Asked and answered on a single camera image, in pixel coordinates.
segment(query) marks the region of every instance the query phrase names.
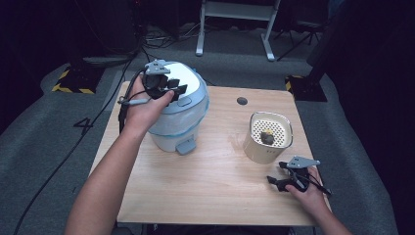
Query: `hand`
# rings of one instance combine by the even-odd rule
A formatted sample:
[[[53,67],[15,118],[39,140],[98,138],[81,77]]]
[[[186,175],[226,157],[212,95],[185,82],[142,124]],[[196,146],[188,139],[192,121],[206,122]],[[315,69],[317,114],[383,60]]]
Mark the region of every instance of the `hand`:
[[[314,176],[318,181],[320,177],[318,175],[317,169],[314,167],[308,168],[309,174]],[[287,185],[286,189],[302,204],[302,207],[310,214],[319,214],[322,212],[327,212],[328,207],[324,201],[323,193],[317,189],[313,184],[308,184],[308,188],[305,192],[299,191],[293,185]]]
[[[138,75],[134,82],[134,86],[131,89],[130,97],[134,94],[144,91],[144,86],[142,82],[142,76]],[[134,105],[128,108],[126,122],[124,129],[132,129],[134,131],[145,131],[147,130],[158,120],[162,109],[164,109],[171,99],[174,96],[173,91],[168,91],[162,97],[157,100],[151,99],[147,104],[143,105]],[[143,92],[132,98],[135,99],[148,99],[150,96]]]

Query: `wooden table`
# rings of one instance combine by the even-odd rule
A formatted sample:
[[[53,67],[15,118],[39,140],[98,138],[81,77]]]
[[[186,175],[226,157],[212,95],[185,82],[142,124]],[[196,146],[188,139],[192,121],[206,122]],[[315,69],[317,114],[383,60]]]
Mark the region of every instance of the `wooden table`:
[[[124,94],[124,82],[119,94]],[[293,96],[286,91],[209,87],[210,107],[191,154],[162,151],[147,134],[128,182],[118,221],[183,224],[315,225],[290,193],[278,192],[266,175],[287,177],[278,162],[311,151]],[[245,106],[237,103],[245,97]],[[92,169],[118,136],[115,104]],[[252,113],[290,120],[293,145],[273,164],[256,164],[242,144]]]

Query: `white container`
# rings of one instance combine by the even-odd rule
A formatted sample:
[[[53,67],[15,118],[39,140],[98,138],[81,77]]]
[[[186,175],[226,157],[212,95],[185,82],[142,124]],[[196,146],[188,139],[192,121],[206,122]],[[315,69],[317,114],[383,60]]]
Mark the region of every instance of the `white container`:
[[[261,133],[269,131],[274,141],[271,145],[264,144]],[[271,164],[293,143],[293,130],[289,120],[281,115],[257,112],[251,116],[250,131],[244,141],[244,152],[258,164]]]
[[[207,85],[196,72],[181,63],[158,63],[170,70],[165,74],[169,79],[180,79],[179,85],[187,84],[187,89],[177,101],[162,110],[149,132],[162,150],[186,155],[196,148],[199,124],[208,111]]]

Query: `white basket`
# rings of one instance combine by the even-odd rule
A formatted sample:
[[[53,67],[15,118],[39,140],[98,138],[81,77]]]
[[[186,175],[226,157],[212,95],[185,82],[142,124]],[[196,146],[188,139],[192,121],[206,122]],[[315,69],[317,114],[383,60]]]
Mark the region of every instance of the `white basket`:
[[[274,141],[271,145],[262,143],[261,133],[271,132]],[[251,116],[250,131],[244,141],[244,152],[258,164],[271,164],[293,143],[293,130],[284,116],[257,112]]]

